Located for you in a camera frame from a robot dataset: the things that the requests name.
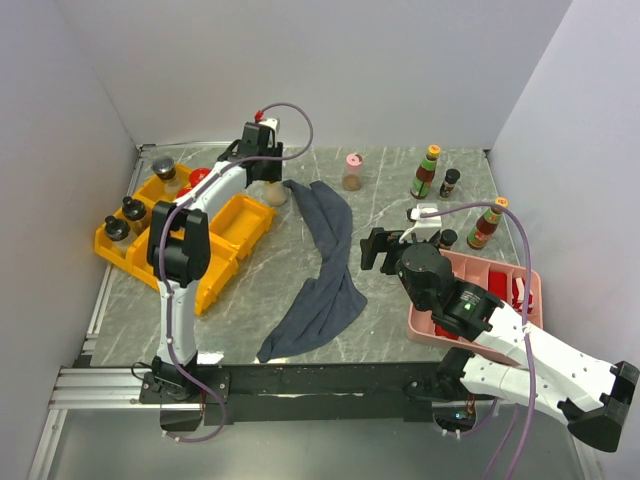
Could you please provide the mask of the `yellow-green lid spice shaker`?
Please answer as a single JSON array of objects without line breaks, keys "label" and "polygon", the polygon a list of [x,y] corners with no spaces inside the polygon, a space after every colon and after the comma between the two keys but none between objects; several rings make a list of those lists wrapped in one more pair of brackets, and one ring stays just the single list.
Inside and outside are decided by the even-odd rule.
[{"label": "yellow-green lid spice shaker", "polygon": [[287,198],[286,189],[281,181],[265,183],[265,199],[270,206],[282,206]]}]

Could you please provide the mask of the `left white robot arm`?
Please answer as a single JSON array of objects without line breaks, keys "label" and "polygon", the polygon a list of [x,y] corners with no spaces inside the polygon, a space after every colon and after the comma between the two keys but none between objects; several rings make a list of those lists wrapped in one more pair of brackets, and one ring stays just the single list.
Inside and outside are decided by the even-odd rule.
[{"label": "left white robot arm", "polygon": [[280,122],[266,118],[244,125],[211,171],[190,192],[152,210],[147,262],[153,267],[161,296],[161,340],[157,357],[179,365],[165,377],[164,389],[176,401],[193,399],[200,388],[197,373],[186,368],[197,357],[194,336],[199,282],[211,260],[209,223],[235,195],[251,183],[279,180],[283,144]]}]

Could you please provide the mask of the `black lid spice jar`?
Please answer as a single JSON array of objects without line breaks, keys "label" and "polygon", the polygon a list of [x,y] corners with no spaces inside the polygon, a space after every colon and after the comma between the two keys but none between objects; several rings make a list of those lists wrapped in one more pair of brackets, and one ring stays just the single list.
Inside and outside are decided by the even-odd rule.
[{"label": "black lid spice jar", "polygon": [[152,162],[153,173],[161,180],[167,196],[175,198],[182,189],[176,163],[170,156],[161,156]]}]

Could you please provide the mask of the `red lid sauce jar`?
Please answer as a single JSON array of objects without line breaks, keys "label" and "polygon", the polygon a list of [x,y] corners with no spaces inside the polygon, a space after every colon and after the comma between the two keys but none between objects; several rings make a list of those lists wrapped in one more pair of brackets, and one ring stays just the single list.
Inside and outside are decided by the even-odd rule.
[{"label": "red lid sauce jar", "polygon": [[208,168],[197,168],[191,171],[189,174],[189,183],[191,187],[197,186],[201,181],[203,181],[211,172]]},{"label": "red lid sauce jar", "polygon": [[190,191],[192,190],[191,186],[186,186],[184,188],[182,188],[181,190],[179,190],[176,194],[176,199],[181,198],[185,195],[187,195]]}]

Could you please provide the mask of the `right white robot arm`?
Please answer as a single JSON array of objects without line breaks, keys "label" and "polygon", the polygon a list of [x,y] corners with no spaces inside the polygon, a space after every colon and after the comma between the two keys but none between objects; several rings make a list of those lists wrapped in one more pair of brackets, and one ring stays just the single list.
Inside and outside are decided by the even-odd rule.
[{"label": "right white robot arm", "polygon": [[[425,391],[532,405],[581,442],[618,449],[637,367],[596,359],[544,331],[536,273],[401,236],[373,229],[360,242],[360,267],[372,269],[383,254],[382,273],[396,276],[411,301],[409,337],[446,348]],[[436,329],[446,338],[438,341]]]}]

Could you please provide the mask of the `black cap salt grinder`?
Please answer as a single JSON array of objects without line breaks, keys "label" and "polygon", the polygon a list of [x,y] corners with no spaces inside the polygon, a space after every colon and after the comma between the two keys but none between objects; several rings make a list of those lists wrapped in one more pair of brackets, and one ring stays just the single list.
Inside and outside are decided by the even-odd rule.
[{"label": "black cap salt grinder", "polygon": [[125,196],[122,200],[122,214],[136,234],[140,235],[144,231],[147,209],[141,200]]}]

